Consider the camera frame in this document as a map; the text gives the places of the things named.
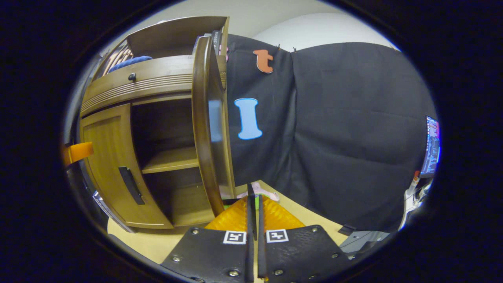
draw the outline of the white wall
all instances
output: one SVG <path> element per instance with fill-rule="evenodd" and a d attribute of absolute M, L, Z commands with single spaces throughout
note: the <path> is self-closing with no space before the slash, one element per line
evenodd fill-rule
<path fill-rule="evenodd" d="M 229 16 L 229 33 L 253 38 L 273 25 L 313 13 L 346 12 L 317 0 L 186 0 L 133 26 L 107 44 L 103 50 L 115 47 L 127 34 L 162 20 L 192 16 Z"/>
<path fill-rule="evenodd" d="M 341 13 L 303 15 L 278 23 L 253 39 L 287 51 L 340 42 L 368 42 L 397 49 L 389 40 L 357 18 Z"/>

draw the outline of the wooden shelf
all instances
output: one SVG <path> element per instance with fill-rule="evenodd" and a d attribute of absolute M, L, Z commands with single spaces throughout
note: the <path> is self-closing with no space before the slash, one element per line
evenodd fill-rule
<path fill-rule="evenodd" d="M 212 221 L 215 216 L 203 184 L 172 189 L 171 215 L 175 227 Z"/>
<path fill-rule="evenodd" d="M 198 167 L 196 148 L 187 147 L 156 153 L 143 167 L 143 174 Z"/>
<path fill-rule="evenodd" d="M 163 95 L 163 96 L 159 96 L 159 97 L 140 99 L 138 101 L 133 101 L 131 104 L 133 106 L 137 106 L 137 105 L 143 105 L 143 104 L 148 104 L 148 103 L 156 103 L 156 102 L 178 100 L 178 99 L 192 99 L 192 94 L 191 93 L 181 93 L 181 94 L 174 94 L 174 95 Z"/>

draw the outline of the cabinet drawer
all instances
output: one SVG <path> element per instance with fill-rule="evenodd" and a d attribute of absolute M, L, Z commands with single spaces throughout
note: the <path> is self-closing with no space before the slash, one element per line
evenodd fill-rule
<path fill-rule="evenodd" d="M 194 57 L 181 55 L 147 60 L 118 69 L 86 89 L 81 116 L 100 108 L 145 96 L 186 92 L 192 88 Z M 135 73 L 136 80 L 129 75 Z"/>

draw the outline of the book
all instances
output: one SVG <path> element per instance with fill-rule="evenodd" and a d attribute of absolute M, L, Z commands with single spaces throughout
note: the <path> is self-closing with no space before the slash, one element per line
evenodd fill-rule
<path fill-rule="evenodd" d="M 219 30 L 214 30 L 211 33 L 211 38 L 213 40 L 213 47 L 215 47 L 215 54 L 219 54 L 220 43 L 222 42 L 222 32 Z"/>

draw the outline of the orange object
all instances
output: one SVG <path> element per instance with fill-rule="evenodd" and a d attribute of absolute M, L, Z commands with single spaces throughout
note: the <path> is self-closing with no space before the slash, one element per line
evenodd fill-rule
<path fill-rule="evenodd" d="M 306 227 L 300 220 L 288 212 L 277 202 L 265 195 L 264 200 L 264 230 L 295 229 Z"/>
<path fill-rule="evenodd" d="M 253 51 L 253 54 L 257 56 L 257 68 L 259 68 L 261 72 L 267 74 L 273 72 L 273 68 L 269 66 L 269 60 L 272 60 L 273 57 L 269 55 L 269 52 L 267 50 L 255 50 Z"/>
<path fill-rule="evenodd" d="M 68 166 L 74 162 L 88 157 L 93 153 L 94 151 L 92 142 L 71 145 L 63 149 L 63 162 L 65 166 Z"/>
<path fill-rule="evenodd" d="M 220 230 L 220 231 L 236 231 L 246 232 L 246 200 L 247 196 L 236 201 L 224 212 L 220 213 L 213 219 L 206 229 Z"/>
<path fill-rule="evenodd" d="M 206 229 L 220 231 L 246 232 L 246 200 L 248 196 L 235 202 L 224 212 L 219 214 L 212 222 L 206 225 Z M 284 209 L 281 205 L 263 195 L 264 202 L 264 229 L 294 229 L 305 227 L 295 216 Z"/>

